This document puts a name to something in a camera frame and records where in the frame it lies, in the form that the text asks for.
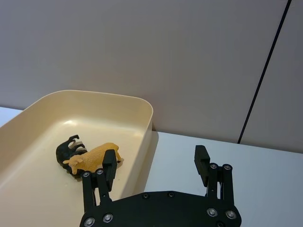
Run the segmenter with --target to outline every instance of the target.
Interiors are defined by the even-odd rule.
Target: toy cow
[[[57,162],[67,170],[68,173],[71,174],[71,167],[68,164],[64,164],[63,161],[70,159],[74,155],[82,155],[87,152],[87,150],[82,149],[82,150],[77,150],[77,148],[85,148],[84,144],[77,144],[76,146],[69,148],[69,144],[71,142],[75,142],[75,139],[79,139],[78,135],[71,136],[68,141],[60,144],[57,149],[56,149],[56,157],[57,157]],[[80,177],[80,175],[83,173],[83,170],[77,171],[74,176],[75,177]]]
[[[119,147],[114,143],[105,143],[90,152],[74,155],[69,160],[63,161],[63,163],[71,167],[72,174],[77,174],[79,169],[93,173],[102,165],[105,152],[111,149],[115,150],[117,162],[121,162],[121,157],[118,153]]]

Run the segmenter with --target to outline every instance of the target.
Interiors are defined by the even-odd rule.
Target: gray wall
[[[241,143],[303,153],[303,1],[292,1]]]
[[[138,96],[159,131],[236,142],[286,0],[2,0],[0,105]]]

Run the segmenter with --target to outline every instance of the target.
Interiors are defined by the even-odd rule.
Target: cream plastic tray
[[[56,147],[78,134],[90,151],[117,144],[118,164],[110,197],[133,194],[152,131],[145,100],[66,90],[49,94],[0,128],[1,226],[79,226],[82,182],[57,163]]]

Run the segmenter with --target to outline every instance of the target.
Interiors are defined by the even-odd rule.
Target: toy cow head
[[[64,164],[68,164],[71,167],[72,174],[77,174],[77,166],[81,162],[83,162],[83,159],[80,155],[74,155],[70,160],[63,161]]]

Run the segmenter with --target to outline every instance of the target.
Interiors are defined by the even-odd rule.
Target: yellow toy cow
[[[71,167],[72,174],[74,175],[77,174],[78,169],[93,173],[100,168],[105,152],[110,149],[115,150],[117,162],[121,162],[121,157],[118,153],[119,147],[114,143],[105,143],[94,148],[90,152],[86,152],[82,155],[74,155],[70,160],[65,160],[63,163],[68,164]]]

